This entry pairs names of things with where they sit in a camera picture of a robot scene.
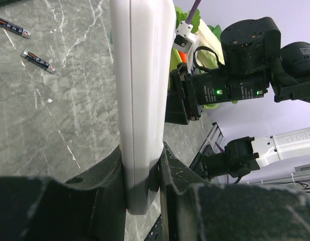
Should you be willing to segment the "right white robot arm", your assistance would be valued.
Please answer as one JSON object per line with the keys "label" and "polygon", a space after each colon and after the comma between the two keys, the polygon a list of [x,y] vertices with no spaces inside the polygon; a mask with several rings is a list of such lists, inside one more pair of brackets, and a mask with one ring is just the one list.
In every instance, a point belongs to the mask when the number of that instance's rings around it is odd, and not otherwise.
{"label": "right white robot arm", "polygon": [[[222,57],[216,67],[198,64],[198,51],[188,37],[190,26],[181,22],[174,47],[187,53],[187,61],[170,72],[165,120],[187,125],[201,117],[205,105],[262,98],[268,88],[274,101],[310,103],[310,43],[281,47],[274,20],[263,17],[236,22],[222,31]],[[190,169],[206,180],[231,175],[236,180],[252,171],[285,159],[310,155],[310,128],[269,137],[243,137],[230,141],[220,153],[208,146],[196,155]]]}

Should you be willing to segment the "white remote control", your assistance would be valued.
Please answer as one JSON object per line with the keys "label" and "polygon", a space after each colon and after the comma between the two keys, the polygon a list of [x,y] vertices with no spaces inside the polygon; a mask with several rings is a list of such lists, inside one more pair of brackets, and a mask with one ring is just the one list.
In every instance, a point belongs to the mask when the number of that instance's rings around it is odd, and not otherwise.
{"label": "white remote control", "polygon": [[159,188],[176,13],[172,1],[111,1],[110,11],[126,206],[143,215]]}

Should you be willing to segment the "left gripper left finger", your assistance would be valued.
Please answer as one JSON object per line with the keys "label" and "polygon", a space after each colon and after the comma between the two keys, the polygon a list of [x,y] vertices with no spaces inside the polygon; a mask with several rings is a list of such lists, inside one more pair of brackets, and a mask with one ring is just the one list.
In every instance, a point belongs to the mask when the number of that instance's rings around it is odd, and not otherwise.
{"label": "left gripper left finger", "polygon": [[123,240],[121,151],[61,183],[0,176],[0,240]]}

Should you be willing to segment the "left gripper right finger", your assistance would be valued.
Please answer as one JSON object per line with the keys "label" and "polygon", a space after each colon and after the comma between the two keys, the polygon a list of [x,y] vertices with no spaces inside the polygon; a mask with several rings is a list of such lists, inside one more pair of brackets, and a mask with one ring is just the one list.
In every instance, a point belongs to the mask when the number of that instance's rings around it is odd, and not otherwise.
{"label": "left gripper right finger", "polygon": [[165,146],[161,215],[146,240],[310,240],[310,198],[279,185],[210,184]]}

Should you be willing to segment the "large bok choy toy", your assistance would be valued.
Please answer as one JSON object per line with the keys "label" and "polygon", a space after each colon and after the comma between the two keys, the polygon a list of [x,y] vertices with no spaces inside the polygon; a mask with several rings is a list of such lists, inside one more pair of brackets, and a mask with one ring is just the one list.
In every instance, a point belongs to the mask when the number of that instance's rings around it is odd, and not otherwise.
{"label": "large bok choy toy", "polygon": [[[179,26],[181,21],[184,21],[188,17],[188,13],[185,13],[181,8],[175,6],[176,11],[176,29]],[[195,16],[191,20],[193,25],[192,33],[199,37],[199,46],[206,46],[211,48],[218,56],[219,61],[222,64],[225,64],[222,46],[220,42],[221,36],[221,27],[216,25],[216,27],[208,26],[200,17],[199,10],[196,10]],[[217,59],[213,53],[207,51],[198,51],[196,60],[199,66],[203,66],[209,69],[217,68]],[[170,72],[177,69],[177,65],[182,63],[180,55],[176,49],[171,51],[171,60],[170,60]],[[208,104],[204,105],[205,109],[214,109],[217,108],[219,104]]]}

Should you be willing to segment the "small dark battery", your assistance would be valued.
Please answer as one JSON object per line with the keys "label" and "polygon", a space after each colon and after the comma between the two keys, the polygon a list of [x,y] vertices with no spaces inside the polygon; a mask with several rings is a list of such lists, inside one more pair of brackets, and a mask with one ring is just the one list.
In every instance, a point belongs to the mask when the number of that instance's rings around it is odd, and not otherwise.
{"label": "small dark battery", "polygon": [[37,55],[33,54],[32,52],[28,50],[23,50],[21,53],[21,56],[30,61],[31,63],[35,64],[36,66],[40,67],[41,69],[44,69],[45,71],[54,74],[56,69],[53,65],[51,65],[49,62],[44,61]]}

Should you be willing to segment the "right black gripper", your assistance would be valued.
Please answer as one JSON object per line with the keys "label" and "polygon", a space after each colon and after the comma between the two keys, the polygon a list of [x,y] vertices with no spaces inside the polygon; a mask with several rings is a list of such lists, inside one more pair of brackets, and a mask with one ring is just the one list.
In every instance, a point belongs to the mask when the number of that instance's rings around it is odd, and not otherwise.
{"label": "right black gripper", "polygon": [[165,122],[187,125],[201,117],[205,105],[262,98],[267,93],[270,72],[232,75],[214,69],[206,73],[189,74],[173,70],[170,73]]}

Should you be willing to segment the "orange carrot toy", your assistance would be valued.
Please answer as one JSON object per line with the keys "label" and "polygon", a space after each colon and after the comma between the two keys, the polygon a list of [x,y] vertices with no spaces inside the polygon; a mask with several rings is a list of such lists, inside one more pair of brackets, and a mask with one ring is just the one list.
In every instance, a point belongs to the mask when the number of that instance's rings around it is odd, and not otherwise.
{"label": "orange carrot toy", "polygon": [[179,52],[179,55],[180,55],[182,62],[186,63],[187,62],[187,54],[185,54],[181,51],[178,51],[178,52]]}

